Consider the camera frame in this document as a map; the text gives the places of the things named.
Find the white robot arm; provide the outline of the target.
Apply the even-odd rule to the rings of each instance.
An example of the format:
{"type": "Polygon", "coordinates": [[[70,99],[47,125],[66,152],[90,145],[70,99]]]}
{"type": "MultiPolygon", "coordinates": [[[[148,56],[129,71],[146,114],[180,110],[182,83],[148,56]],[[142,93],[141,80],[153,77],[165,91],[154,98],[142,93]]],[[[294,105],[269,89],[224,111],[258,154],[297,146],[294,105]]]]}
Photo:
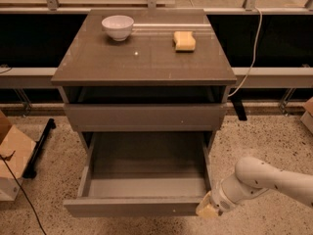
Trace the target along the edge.
{"type": "Polygon", "coordinates": [[[201,200],[197,216],[212,218],[275,190],[303,205],[313,207],[313,176],[276,168],[254,157],[235,164],[233,174],[222,179],[201,200]]]}

